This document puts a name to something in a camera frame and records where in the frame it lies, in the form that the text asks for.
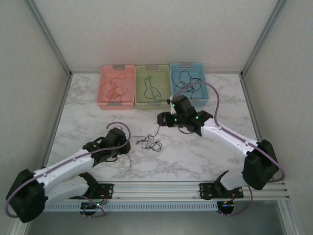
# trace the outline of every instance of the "white marble surface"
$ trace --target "white marble surface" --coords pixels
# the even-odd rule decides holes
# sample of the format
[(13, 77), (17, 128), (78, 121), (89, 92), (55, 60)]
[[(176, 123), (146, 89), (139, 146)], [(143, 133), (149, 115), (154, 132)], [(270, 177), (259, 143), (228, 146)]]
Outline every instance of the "white marble surface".
[[(127, 124), (132, 135), (154, 134), (160, 110), (101, 111), (95, 100), (98, 74), (75, 74), (47, 165), (71, 156), (82, 146), (107, 134), (106, 126), (113, 121)], [(233, 130), (255, 139), (252, 122), (237, 74), (206, 74), (206, 79), (218, 90), (221, 105), (218, 119)], [(210, 90), (210, 100), (204, 108), (213, 114), (216, 97)], [(243, 163), (217, 143), (196, 134), (184, 135), (177, 128), (161, 127), (155, 138), (162, 142), (160, 152), (144, 150), (131, 139), (129, 158), (120, 155), (114, 163), (101, 163), (89, 172), (98, 181), (203, 181), (215, 180), (227, 169)]]

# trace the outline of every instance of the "blue basket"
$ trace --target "blue basket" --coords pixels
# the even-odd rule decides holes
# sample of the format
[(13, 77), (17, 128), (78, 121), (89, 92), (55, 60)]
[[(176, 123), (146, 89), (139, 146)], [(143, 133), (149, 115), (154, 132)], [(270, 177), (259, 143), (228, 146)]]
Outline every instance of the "blue basket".
[[(170, 63), (170, 72), (173, 94), (189, 83), (205, 82), (203, 65), (200, 63)], [(202, 84), (191, 86), (180, 94), (189, 98), (190, 103), (196, 107), (203, 107), (209, 101), (207, 87)]]

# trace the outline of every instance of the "white panel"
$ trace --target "white panel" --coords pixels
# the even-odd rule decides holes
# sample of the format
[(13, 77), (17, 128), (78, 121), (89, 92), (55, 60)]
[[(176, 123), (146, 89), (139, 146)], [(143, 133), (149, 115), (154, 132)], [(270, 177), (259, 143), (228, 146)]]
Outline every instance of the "white panel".
[(313, 234), (313, 1), (290, 0), (246, 78), (305, 234)]
[(202, 62), (241, 71), (277, 0), (35, 0), (73, 71)]
[[(43, 154), (67, 79), (21, 0), (0, 1), (0, 204)], [(0, 210), (0, 234), (10, 219)]]

